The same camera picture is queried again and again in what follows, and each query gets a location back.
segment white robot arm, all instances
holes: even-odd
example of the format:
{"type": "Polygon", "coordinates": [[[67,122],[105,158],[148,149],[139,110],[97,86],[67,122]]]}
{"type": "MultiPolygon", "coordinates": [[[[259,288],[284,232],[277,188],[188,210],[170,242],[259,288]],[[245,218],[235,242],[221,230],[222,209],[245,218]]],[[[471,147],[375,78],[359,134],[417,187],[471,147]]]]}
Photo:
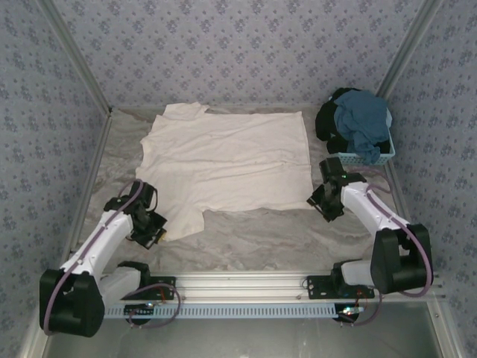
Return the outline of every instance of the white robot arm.
{"type": "Polygon", "coordinates": [[[329,222],[350,209],[375,238],[371,260],[336,263],[332,271],[337,292],[352,286],[377,288],[381,293],[402,292],[432,283],[429,232],[421,224],[410,224],[386,206],[359,173],[344,171],[339,158],[320,163],[323,184],[308,203],[329,222]],[[401,255],[399,248],[408,254],[401,255]]]}
{"type": "Polygon", "coordinates": [[[135,181],[129,195],[108,201],[81,248],[59,270],[42,275],[40,327],[47,333],[93,336],[105,310],[144,281],[145,264],[122,263],[106,277],[103,270],[124,238],[149,249],[165,233],[166,220],[154,209],[148,210],[155,192],[147,183],[135,181]]]}

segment wall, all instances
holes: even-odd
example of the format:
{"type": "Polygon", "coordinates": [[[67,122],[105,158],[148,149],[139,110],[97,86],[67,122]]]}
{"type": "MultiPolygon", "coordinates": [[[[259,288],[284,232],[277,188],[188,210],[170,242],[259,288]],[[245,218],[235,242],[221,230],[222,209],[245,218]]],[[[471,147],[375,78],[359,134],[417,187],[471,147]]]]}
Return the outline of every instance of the wall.
{"type": "Polygon", "coordinates": [[[36,2],[2,0],[0,13],[0,357],[14,357],[104,117],[36,2]]]}
{"type": "Polygon", "coordinates": [[[113,107],[376,90],[421,0],[55,0],[113,107]]]}
{"type": "Polygon", "coordinates": [[[395,165],[477,357],[477,4],[445,1],[394,89],[395,165]]]}

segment plastic basket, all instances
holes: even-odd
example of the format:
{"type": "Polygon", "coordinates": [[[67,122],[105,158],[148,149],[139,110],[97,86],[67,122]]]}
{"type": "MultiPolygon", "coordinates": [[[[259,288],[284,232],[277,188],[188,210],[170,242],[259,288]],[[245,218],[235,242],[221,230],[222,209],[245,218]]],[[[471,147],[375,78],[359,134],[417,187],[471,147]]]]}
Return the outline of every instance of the plastic basket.
{"type": "MultiPolygon", "coordinates": [[[[386,164],[388,160],[390,160],[396,154],[394,150],[394,143],[393,139],[391,138],[391,132],[389,133],[389,143],[391,144],[391,149],[389,150],[389,154],[381,154],[379,159],[374,163],[371,164],[372,166],[383,166],[386,164]]],[[[344,166],[364,166],[364,158],[361,158],[357,154],[354,153],[335,153],[330,154],[330,157],[338,157],[340,158],[341,164],[344,166]]]]}

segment purple cable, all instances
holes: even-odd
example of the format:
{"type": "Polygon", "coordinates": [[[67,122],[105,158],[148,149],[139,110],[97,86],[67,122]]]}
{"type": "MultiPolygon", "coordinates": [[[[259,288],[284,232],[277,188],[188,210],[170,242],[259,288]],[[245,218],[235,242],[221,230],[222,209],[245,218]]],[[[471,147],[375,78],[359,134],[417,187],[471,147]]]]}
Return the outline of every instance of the purple cable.
{"type": "Polygon", "coordinates": [[[417,240],[417,237],[401,221],[394,218],[392,216],[392,214],[390,214],[388,211],[386,211],[386,209],[384,207],[379,205],[374,200],[373,196],[369,193],[369,191],[372,188],[377,189],[377,190],[381,190],[381,191],[386,192],[386,193],[390,193],[391,191],[387,190],[387,189],[385,189],[381,186],[378,186],[376,184],[370,184],[366,188],[366,196],[369,199],[369,201],[371,202],[371,204],[374,205],[374,207],[377,210],[379,210],[384,216],[386,216],[394,224],[399,226],[408,235],[409,239],[411,239],[411,241],[416,245],[420,256],[423,258],[424,266],[426,267],[426,285],[423,287],[423,289],[418,293],[401,292],[401,294],[403,294],[404,296],[413,297],[413,298],[423,297],[429,291],[429,289],[431,288],[431,285],[432,285],[432,269],[431,269],[431,263],[429,262],[429,258],[427,257],[427,254],[424,251],[423,246],[420,244],[419,240],[417,240]]]}
{"type": "Polygon", "coordinates": [[[122,195],[122,192],[126,190],[126,188],[131,185],[132,183],[134,183],[134,181],[141,181],[141,179],[132,179],[130,181],[128,181],[122,188],[121,190],[119,190],[119,193],[118,193],[118,197],[121,197],[122,195]]]}
{"type": "Polygon", "coordinates": [[[78,265],[79,265],[78,261],[84,259],[84,257],[88,254],[89,249],[95,244],[96,240],[98,240],[98,237],[103,233],[103,231],[105,230],[107,225],[109,225],[116,218],[116,216],[119,215],[119,213],[122,212],[122,210],[127,208],[133,201],[135,201],[136,198],[141,193],[142,187],[144,186],[142,180],[135,179],[135,180],[133,180],[133,182],[134,181],[139,182],[139,188],[134,193],[134,195],[128,201],[126,201],[126,203],[123,206],[121,206],[119,209],[117,209],[117,211],[115,211],[114,214],[112,214],[111,217],[108,220],[106,220],[104,225],[99,228],[98,232],[93,236],[93,238],[91,239],[89,244],[84,248],[83,252],[78,257],[78,259],[75,261],[75,263],[73,263],[73,265],[65,272],[65,274],[58,281],[57,285],[54,287],[54,290],[51,293],[50,301],[48,301],[48,306],[46,307],[45,320],[43,321],[43,331],[45,332],[45,334],[47,336],[50,336],[52,334],[52,332],[49,330],[49,323],[50,323],[51,311],[53,310],[54,300],[58,296],[58,293],[60,292],[61,287],[66,282],[69,275],[76,269],[76,267],[78,267],[78,265]]]}
{"type": "Polygon", "coordinates": [[[164,322],[161,322],[161,323],[158,323],[158,324],[148,324],[147,326],[139,326],[137,324],[134,324],[133,323],[133,315],[136,313],[137,309],[135,310],[132,310],[131,312],[129,312],[129,323],[131,325],[131,327],[135,327],[135,328],[141,328],[141,329],[151,329],[151,328],[159,328],[159,327],[164,327],[166,326],[167,324],[173,322],[173,320],[175,320],[175,318],[179,315],[180,313],[180,306],[182,304],[182,301],[180,299],[180,295],[179,295],[179,292],[177,291],[177,289],[172,286],[172,285],[168,285],[167,283],[155,283],[155,284],[152,284],[152,285],[149,285],[149,286],[145,286],[145,287],[141,287],[140,289],[137,289],[136,291],[133,291],[133,292],[130,292],[128,293],[127,295],[125,295],[122,299],[124,300],[126,297],[129,297],[129,296],[132,296],[132,295],[135,295],[136,293],[141,293],[141,292],[144,292],[144,291],[148,291],[149,289],[155,289],[155,288],[159,288],[159,287],[165,287],[166,289],[170,289],[172,292],[174,292],[177,296],[177,308],[174,312],[174,314],[172,315],[172,317],[168,318],[167,320],[165,320],[164,322]]]}
{"type": "Polygon", "coordinates": [[[349,317],[346,317],[345,315],[339,315],[340,317],[342,318],[345,318],[347,319],[348,321],[351,321],[349,323],[350,326],[354,326],[354,327],[359,327],[359,326],[364,326],[366,324],[369,324],[371,323],[372,321],[374,321],[376,319],[376,317],[378,316],[378,313],[379,313],[379,310],[381,309],[381,304],[382,304],[382,294],[381,292],[379,293],[379,302],[378,302],[378,307],[376,307],[376,311],[374,311],[374,313],[371,315],[371,317],[369,317],[368,319],[364,320],[363,322],[358,322],[358,323],[355,323],[351,318],[349,317]]]}

